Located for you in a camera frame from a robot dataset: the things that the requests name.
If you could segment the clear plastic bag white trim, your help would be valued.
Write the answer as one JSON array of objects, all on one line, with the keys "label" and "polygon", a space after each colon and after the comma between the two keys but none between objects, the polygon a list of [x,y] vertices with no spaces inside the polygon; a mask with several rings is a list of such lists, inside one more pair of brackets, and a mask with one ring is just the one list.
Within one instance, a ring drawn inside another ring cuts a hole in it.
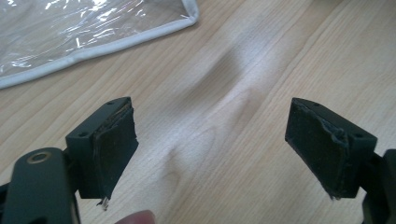
[{"label": "clear plastic bag white trim", "polygon": [[196,0],[0,0],[0,90],[194,25]]}]

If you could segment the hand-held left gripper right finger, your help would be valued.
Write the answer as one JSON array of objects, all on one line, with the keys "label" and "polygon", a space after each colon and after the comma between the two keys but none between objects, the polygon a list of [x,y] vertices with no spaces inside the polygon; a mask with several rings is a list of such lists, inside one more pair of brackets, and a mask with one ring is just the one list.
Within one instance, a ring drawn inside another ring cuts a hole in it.
[{"label": "hand-held left gripper right finger", "polygon": [[377,143],[361,127],[302,98],[291,100],[285,140],[334,198],[357,195],[358,171],[374,156]]}]

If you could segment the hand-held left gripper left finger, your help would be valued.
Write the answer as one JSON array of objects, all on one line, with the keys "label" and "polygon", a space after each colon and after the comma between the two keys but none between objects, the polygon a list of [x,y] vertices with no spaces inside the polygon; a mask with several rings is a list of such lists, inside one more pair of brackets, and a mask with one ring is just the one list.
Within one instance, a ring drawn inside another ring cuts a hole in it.
[{"label": "hand-held left gripper left finger", "polygon": [[111,100],[82,121],[66,138],[72,188],[82,199],[107,209],[114,188],[138,148],[129,97]]}]

